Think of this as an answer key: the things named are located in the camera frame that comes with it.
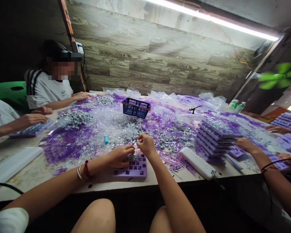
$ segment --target white t-shirt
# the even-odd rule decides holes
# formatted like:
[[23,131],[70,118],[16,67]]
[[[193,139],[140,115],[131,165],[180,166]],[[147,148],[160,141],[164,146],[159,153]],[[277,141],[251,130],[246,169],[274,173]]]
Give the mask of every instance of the white t-shirt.
[[10,208],[0,211],[0,233],[24,233],[29,215],[23,208]]
[[33,69],[26,71],[25,81],[27,83],[27,102],[30,109],[68,99],[73,94],[68,76],[65,76],[64,80],[61,81],[52,80],[51,76],[44,71]]
[[16,111],[7,103],[0,100],[0,126],[19,118]]

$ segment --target green fan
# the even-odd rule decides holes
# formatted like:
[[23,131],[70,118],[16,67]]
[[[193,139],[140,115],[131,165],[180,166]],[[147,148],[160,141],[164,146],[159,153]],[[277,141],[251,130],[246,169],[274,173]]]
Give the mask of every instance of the green fan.
[[259,77],[260,88],[270,90],[272,88],[286,88],[291,85],[291,62],[277,65],[276,74],[265,72]]

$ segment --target person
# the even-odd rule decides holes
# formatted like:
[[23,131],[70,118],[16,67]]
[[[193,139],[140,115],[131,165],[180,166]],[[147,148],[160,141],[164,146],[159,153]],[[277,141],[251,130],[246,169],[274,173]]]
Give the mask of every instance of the person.
[[78,53],[70,52],[54,40],[45,40],[40,51],[43,60],[39,68],[25,72],[30,109],[45,106],[55,110],[89,97],[85,92],[73,94],[68,80],[81,61]]
[[[157,211],[149,232],[205,232],[194,208],[157,154],[153,138],[142,134],[138,138],[137,146],[153,167],[166,205]],[[123,162],[123,159],[134,151],[133,145],[124,145],[91,160],[87,164],[88,175],[92,176],[106,167],[129,166],[129,162]],[[80,187],[84,183],[83,180],[88,179],[84,169],[85,165],[82,165],[80,175],[78,168],[62,173],[8,204],[0,211],[0,232],[24,232],[30,222],[54,207]],[[71,232],[115,232],[115,212],[112,202],[107,199],[93,201]]]
[[19,116],[10,105],[0,100],[0,137],[16,133],[38,123],[45,123],[48,119],[46,115],[52,113],[52,109],[41,107],[32,111],[31,114]]
[[[238,139],[235,144],[243,150],[249,152],[255,159],[260,169],[272,162],[258,146],[254,145],[246,138]],[[291,155],[280,154],[279,157],[281,159],[291,158]],[[283,206],[283,209],[291,217],[291,183],[283,176],[274,164],[265,168],[264,177],[270,189],[274,192],[275,196]]]
[[274,126],[274,125],[267,126],[266,130],[272,131],[273,133],[280,133],[280,134],[291,133],[291,129],[289,129],[289,128],[284,128],[284,127]]

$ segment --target thigh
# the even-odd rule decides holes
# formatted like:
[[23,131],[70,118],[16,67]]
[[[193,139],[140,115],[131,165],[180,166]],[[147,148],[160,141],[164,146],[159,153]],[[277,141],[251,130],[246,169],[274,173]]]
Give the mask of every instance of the thigh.
[[156,212],[149,233],[173,233],[165,206],[160,207]]
[[115,212],[108,199],[93,201],[83,212],[71,233],[115,233]]

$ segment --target bracelet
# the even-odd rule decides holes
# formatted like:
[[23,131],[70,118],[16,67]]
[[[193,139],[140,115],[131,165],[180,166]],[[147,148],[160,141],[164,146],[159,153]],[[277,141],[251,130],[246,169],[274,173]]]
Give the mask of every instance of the bracelet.
[[261,174],[265,173],[268,169],[277,169],[276,167],[268,167],[268,168],[265,168],[263,171],[261,171]]
[[91,179],[92,176],[90,175],[90,172],[88,171],[87,164],[88,164],[88,160],[85,161],[84,173],[85,173],[85,175],[87,176],[87,178]]
[[77,173],[78,173],[79,178],[80,178],[81,180],[85,181],[85,180],[82,178],[81,173],[80,173],[80,171],[81,171],[81,166],[78,167],[78,169],[77,169]]

